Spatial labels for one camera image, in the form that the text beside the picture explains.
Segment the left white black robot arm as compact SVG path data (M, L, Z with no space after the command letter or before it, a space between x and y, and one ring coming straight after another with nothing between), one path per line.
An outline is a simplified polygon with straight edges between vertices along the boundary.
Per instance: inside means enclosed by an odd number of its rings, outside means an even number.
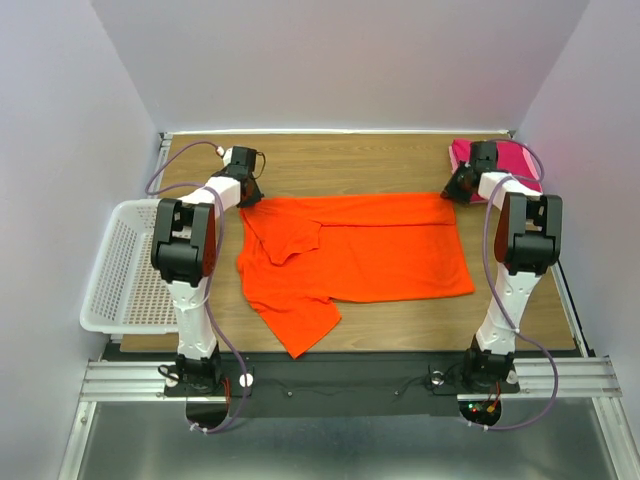
M209 291L221 250L225 212L246 208L263 198L257 185L258 159L265 154L248 147L214 147L223 168L193 192L162 198L156 208L151 265L164 281L178 327L175 364L161 366L167 390L179 395L210 395L226 389Z

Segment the orange t shirt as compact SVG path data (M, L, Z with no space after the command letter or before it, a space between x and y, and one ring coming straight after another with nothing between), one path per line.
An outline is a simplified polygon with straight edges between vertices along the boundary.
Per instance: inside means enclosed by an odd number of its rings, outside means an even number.
M292 358L338 325L337 301L475 291L454 207L437 193L270 198L240 217L244 296Z

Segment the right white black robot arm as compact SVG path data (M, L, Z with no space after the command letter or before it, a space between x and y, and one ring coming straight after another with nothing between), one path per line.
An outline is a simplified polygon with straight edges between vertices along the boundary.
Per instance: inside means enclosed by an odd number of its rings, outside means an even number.
M460 366L463 384L482 390L514 383L516 340L529 298L560 257L563 201L541 190L544 167L527 146L492 139L469 145L441 197L487 203L483 225L483 269L491 291L486 316Z

